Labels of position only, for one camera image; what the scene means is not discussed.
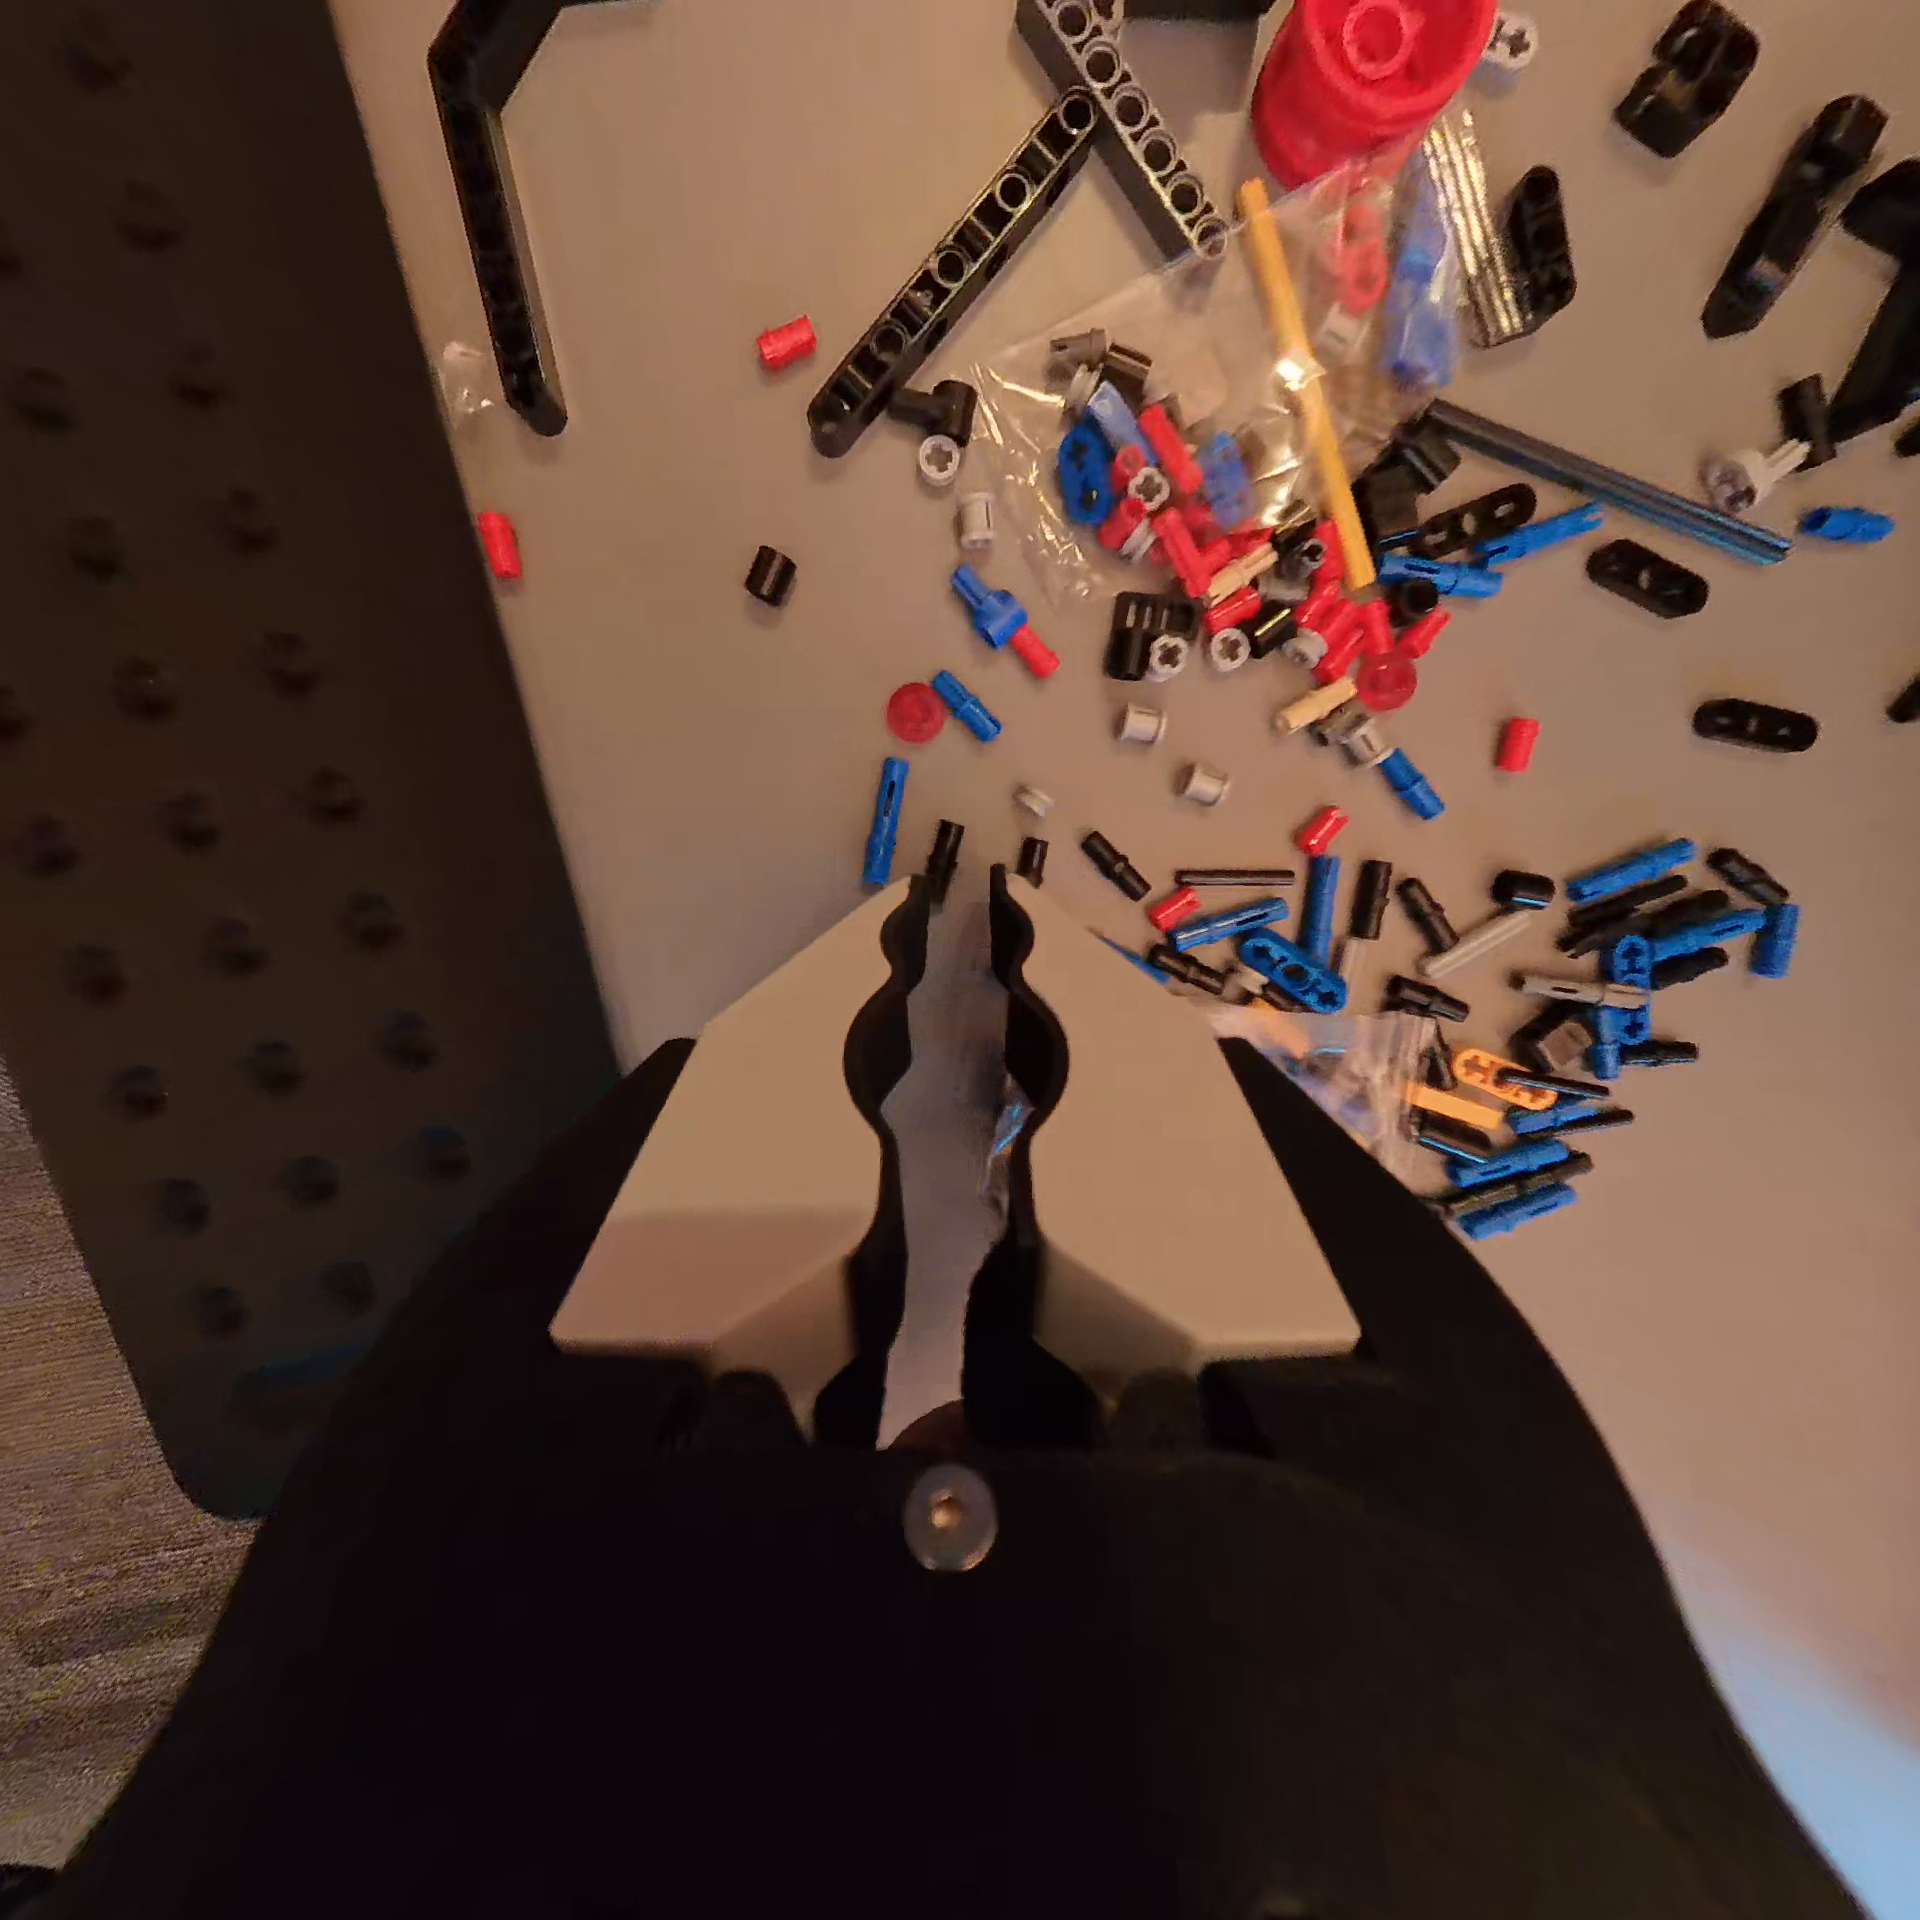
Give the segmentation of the dark perforated panel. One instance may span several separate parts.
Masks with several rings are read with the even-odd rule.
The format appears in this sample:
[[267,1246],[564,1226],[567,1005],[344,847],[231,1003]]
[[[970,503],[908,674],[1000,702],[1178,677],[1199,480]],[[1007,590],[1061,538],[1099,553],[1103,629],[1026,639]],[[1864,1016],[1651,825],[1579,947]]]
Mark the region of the dark perforated panel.
[[3,30],[5,1068],[251,1521],[616,1065],[326,6]]

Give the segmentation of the red wheel rim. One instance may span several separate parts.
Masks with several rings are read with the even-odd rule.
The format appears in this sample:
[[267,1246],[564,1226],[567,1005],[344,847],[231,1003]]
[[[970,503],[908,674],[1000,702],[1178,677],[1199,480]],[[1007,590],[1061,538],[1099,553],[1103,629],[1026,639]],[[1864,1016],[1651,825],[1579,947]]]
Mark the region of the red wheel rim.
[[1251,103],[1261,161],[1284,188],[1423,135],[1474,74],[1497,2],[1296,2]]

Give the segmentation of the long thin yellow axle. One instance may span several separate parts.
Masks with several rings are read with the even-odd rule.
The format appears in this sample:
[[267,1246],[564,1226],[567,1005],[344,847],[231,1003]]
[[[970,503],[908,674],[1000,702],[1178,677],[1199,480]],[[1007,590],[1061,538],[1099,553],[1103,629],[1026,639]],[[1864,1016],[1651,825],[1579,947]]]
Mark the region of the long thin yellow axle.
[[1325,374],[1310,346],[1307,318],[1294,286],[1274,202],[1261,179],[1242,181],[1237,192],[1241,241],[1257,285],[1277,371],[1294,394],[1308,446],[1308,465],[1319,503],[1330,519],[1344,580],[1353,597],[1379,590],[1379,569],[1356,509],[1348,468],[1334,432]]

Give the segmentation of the short black beam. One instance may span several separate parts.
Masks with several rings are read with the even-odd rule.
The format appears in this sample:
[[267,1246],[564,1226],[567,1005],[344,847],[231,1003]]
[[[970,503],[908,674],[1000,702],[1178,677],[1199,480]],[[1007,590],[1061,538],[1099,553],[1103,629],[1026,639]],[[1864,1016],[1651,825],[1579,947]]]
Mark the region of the short black beam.
[[1534,164],[1510,190],[1502,238],[1523,330],[1539,333],[1577,296],[1564,186],[1551,164]]

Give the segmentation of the black fork connector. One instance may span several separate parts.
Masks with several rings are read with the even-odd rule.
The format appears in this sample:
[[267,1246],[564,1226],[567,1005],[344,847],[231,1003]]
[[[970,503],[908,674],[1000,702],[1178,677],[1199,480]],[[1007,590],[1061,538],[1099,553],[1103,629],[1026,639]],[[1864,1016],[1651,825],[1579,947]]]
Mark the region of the black fork connector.
[[1761,52],[1761,36],[1739,13],[1721,2],[1686,2],[1613,108],[1613,122],[1646,154],[1676,161],[1725,118]]

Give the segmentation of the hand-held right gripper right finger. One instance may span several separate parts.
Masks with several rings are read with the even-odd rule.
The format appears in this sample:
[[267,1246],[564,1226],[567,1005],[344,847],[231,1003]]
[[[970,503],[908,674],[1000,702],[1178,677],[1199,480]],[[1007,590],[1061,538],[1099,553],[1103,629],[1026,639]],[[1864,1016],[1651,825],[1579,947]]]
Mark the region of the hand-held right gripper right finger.
[[1005,1220],[968,1299],[987,1446],[1094,1446],[1140,1381],[1347,1362],[1348,1303],[1228,1048],[1051,893],[997,867]]

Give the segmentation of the clear bag with orange parts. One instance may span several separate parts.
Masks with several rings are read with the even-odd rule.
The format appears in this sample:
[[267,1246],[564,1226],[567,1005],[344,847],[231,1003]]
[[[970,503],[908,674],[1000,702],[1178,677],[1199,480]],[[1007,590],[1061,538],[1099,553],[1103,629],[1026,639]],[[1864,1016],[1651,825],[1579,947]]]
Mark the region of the clear bag with orange parts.
[[1407,1188],[1428,1191],[1465,1160],[1452,1138],[1423,1138],[1415,1104],[1428,1092],[1437,1020],[1415,1014],[1317,1016],[1246,1000],[1203,1016],[1220,1042],[1237,1041],[1283,1072],[1333,1125]]

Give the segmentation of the long dark axle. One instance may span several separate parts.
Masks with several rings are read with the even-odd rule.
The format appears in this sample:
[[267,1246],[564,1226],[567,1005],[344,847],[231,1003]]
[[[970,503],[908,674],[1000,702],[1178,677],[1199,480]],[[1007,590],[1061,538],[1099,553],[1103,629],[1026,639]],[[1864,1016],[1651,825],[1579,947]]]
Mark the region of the long dark axle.
[[1770,567],[1786,563],[1794,548],[1790,537],[1757,527],[1703,500],[1671,492],[1587,454],[1544,442],[1452,401],[1431,401],[1416,421],[1423,426],[1433,426],[1459,452],[1583,495],[1605,509],[1709,547],[1728,558]]

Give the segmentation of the striped sticker sheet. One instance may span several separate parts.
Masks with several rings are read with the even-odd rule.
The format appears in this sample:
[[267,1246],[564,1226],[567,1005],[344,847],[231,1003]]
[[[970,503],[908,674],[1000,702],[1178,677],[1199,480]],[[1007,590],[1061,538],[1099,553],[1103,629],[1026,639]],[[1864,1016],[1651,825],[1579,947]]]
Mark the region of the striped sticker sheet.
[[1472,110],[1447,108],[1424,135],[1420,158],[1442,227],[1452,241],[1472,345],[1490,353],[1520,342],[1528,333],[1531,312],[1490,198]]

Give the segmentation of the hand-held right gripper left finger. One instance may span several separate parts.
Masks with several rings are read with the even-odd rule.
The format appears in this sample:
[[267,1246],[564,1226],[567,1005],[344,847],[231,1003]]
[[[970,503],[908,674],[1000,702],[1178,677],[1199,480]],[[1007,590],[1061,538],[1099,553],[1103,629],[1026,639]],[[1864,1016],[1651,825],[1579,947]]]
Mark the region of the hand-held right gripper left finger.
[[551,1320],[582,1357],[774,1381],[817,1443],[879,1443],[906,1291],[901,1142],[925,877],[708,1020]]

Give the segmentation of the long black straight beam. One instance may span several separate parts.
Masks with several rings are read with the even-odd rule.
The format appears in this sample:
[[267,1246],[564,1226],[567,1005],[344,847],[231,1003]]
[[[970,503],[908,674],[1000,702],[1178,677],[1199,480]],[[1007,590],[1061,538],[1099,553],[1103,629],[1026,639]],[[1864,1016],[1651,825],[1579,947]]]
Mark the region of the long black straight beam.
[[944,346],[1051,219],[1093,154],[1090,87],[1070,87],[930,249],[807,406],[812,448],[841,461]]

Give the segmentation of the grey white axle pin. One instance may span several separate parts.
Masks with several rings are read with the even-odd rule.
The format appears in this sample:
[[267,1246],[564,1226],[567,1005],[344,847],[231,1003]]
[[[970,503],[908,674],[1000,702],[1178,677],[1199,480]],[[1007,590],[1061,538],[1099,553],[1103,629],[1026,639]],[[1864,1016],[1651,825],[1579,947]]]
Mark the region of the grey white axle pin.
[[1699,468],[1700,489],[1717,514],[1742,519],[1770,499],[1778,486],[1799,474],[1812,454],[1812,442],[1789,439],[1761,450],[1749,446],[1717,452]]

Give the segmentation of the clear plastic bag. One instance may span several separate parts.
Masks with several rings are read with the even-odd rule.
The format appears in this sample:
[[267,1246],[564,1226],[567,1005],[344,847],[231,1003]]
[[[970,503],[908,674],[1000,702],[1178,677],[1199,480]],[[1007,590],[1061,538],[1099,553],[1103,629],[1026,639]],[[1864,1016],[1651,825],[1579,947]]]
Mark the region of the clear plastic bag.
[[[1270,198],[1323,374],[1350,482],[1392,435],[1452,381],[1463,325],[1461,272],[1419,156],[1354,163]],[[1259,505],[1310,503],[1314,478],[1299,403],[1279,358],[1241,241],[1219,259],[1189,254],[1146,272],[1053,330],[997,348],[970,371],[988,470],[1020,563],[1058,608],[1116,589],[1167,589],[1155,567],[1108,558],[1072,530],[1054,499],[1066,376],[1049,345],[1100,330],[1145,354],[1158,393],[1203,432],[1257,436]]]

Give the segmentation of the long black angled beam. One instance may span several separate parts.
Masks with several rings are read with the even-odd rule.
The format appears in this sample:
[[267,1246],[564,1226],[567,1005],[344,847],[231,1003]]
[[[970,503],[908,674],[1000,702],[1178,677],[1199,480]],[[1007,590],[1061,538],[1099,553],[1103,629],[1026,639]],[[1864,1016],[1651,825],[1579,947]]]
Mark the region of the long black angled beam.
[[564,2],[457,2],[426,52],[500,397],[541,439],[569,411],[516,192],[506,112]]

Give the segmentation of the heap of small mixed pins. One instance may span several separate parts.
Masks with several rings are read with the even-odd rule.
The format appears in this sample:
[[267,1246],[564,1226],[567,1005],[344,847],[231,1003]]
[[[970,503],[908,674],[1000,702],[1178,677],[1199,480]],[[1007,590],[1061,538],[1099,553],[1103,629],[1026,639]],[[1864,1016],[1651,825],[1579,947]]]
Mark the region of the heap of small mixed pins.
[[[1281,735],[1317,733],[1374,773],[1416,821],[1445,815],[1431,781],[1381,733],[1420,686],[1420,659],[1445,624],[1428,583],[1381,583],[1356,597],[1327,513],[1308,500],[1259,503],[1257,436],[1203,432],[1158,393],[1156,364],[1100,330],[1049,345],[1066,376],[1054,446],[1054,500],[1068,529],[1113,563],[1155,567],[1164,589],[1200,611],[1192,653],[1230,672],[1288,660],[1312,694],[1277,714]],[[1353,478],[1374,567],[1409,554],[1419,509],[1451,470],[1452,448],[1424,426],[1394,435]]]

